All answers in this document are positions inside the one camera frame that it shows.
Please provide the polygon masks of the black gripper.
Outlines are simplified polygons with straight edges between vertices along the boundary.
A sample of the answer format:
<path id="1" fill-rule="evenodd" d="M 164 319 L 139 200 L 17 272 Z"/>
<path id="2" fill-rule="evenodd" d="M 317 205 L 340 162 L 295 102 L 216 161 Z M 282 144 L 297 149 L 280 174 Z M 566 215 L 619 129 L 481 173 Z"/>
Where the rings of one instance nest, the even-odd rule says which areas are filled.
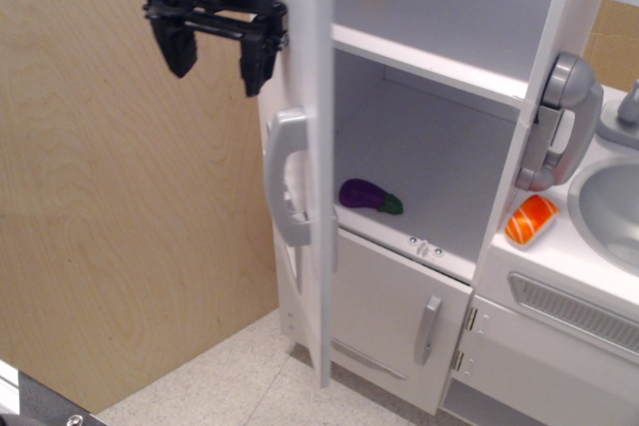
<path id="1" fill-rule="evenodd" d="M 170 71 L 184 78 L 197 62 L 195 31 L 241 41 L 246 95 L 273 75 L 277 51 L 288 42 L 287 6 L 278 0 L 147 0 L 146 18 Z M 256 31 L 260 35 L 249 35 Z"/>

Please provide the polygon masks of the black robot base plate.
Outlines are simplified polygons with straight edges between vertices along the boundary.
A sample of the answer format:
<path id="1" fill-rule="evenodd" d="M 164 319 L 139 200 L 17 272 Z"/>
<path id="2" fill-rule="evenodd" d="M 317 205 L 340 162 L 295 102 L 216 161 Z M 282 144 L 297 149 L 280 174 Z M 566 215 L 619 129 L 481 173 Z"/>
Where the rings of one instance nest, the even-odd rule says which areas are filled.
<path id="1" fill-rule="evenodd" d="M 105 426 L 93 413 L 1 361 L 1 424 Z"/>

